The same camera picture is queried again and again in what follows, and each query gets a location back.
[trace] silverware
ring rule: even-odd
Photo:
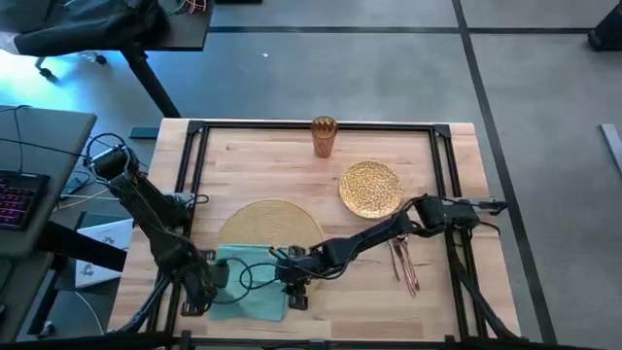
[[[408,286],[408,291],[410,292],[410,295],[415,297],[417,295],[417,292],[415,291],[415,283],[410,274],[410,269],[407,266],[408,262],[406,261],[406,257],[401,251],[401,243],[396,239],[392,239],[392,244],[393,248],[396,251],[397,258],[401,262],[401,268],[404,270],[404,276],[406,276],[406,285]]]
[[[396,279],[399,281],[399,273],[397,273],[397,265],[396,265],[396,255],[393,252],[393,246],[391,245],[391,240],[388,240],[387,244],[389,244],[389,251],[391,252],[391,263],[393,264],[393,272],[396,274]]]
[[[408,269],[410,270],[410,276],[412,277],[412,280],[414,282],[415,285],[415,289],[417,291],[421,291],[421,286],[419,285],[419,279],[417,278],[417,274],[415,273],[415,267],[413,267],[412,265],[412,260],[410,260],[410,253],[408,252],[408,242],[407,242],[408,236],[407,235],[403,235],[397,238],[397,240],[399,241],[403,251],[404,251],[404,255],[406,256],[406,260],[408,261]]]

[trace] backlit keyboard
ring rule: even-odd
[[[0,229],[28,228],[49,179],[47,175],[0,170]]]

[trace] butcher block table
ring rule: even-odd
[[[164,193],[174,192],[188,125],[189,120],[162,121],[149,179]],[[449,126],[463,196],[487,197],[473,124]],[[190,188],[197,149],[195,139],[185,189]],[[348,166],[365,159],[384,162],[396,172],[404,199],[436,193],[431,143],[425,134],[340,130],[332,155],[320,159],[314,156],[309,130],[210,127],[198,190],[209,195],[210,201],[197,205],[190,238],[199,249],[216,249],[215,236],[227,218],[263,199],[287,200],[303,208],[322,226],[324,239],[369,228],[377,221],[348,210],[338,190],[339,178]],[[416,297],[408,293],[403,278],[396,280],[389,246],[382,244],[360,254],[340,278],[320,282],[309,296],[309,309],[289,309],[283,322],[211,321],[207,314],[182,317],[178,310],[174,334],[191,331],[193,338],[290,340],[442,341],[447,334],[458,338],[443,235],[411,236],[408,243],[421,283]],[[489,227],[478,227],[471,244],[482,294],[507,327],[519,333],[498,234]],[[138,310],[154,286],[156,272],[149,242],[137,228],[109,329],[121,327]],[[169,287],[162,299],[157,331],[164,329],[170,291]],[[466,291],[464,295],[468,327],[475,335],[472,303]]]

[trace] green napkin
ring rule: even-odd
[[[217,259],[238,258],[250,265],[253,263],[276,263],[276,258],[268,253],[269,246],[223,244],[218,247]],[[243,299],[235,303],[218,304],[219,301],[239,298],[246,292],[241,286],[240,273],[244,269],[241,262],[229,260],[229,279],[226,288],[219,290],[218,296],[208,311],[210,320],[225,320],[230,318],[251,318],[280,322],[285,317],[286,294],[283,292],[285,285],[279,281],[265,287],[252,290]],[[274,266],[261,265],[253,267],[253,286],[274,279]],[[249,285],[250,276],[243,276],[245,285]]]

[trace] gray floor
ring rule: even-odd
[[[617,1],[462,2],[472,27],[589,27]],[[451,0],[264,2],[221,6],[213,24],[457,25]],[[622,53],[594,53],[584,35],[471,40],[557,336],[566,344],[617,348],[622,182],[597,126],[622,127]],[[59,79],[52,85],[30,68],[33,58],[0,52],[0,104],[93,112],[99,118],[94,133],[127,135],[133,125],[158,125],[158,109],[123,58],[117,52],[106,56],[110,64],[104,67],[75,55],[49,59]],[[491,192],[503,197],[458,34],[211,34],[204,52],[150,56],[188,117],[475,123]],[[149,162],[153,142],[130,145]],[[93,186],[83,193],[96,191]],[[59,212],[57,219],[71,225],[82,210],[123,213],[117,204],[92,200]],[[521,328],[539,339],[506,217],[501,228]],[[114,293],[88,297],[106,320]],[[90,317],[70,294],[61,295],[52,312],[57,336],[97,333]]]

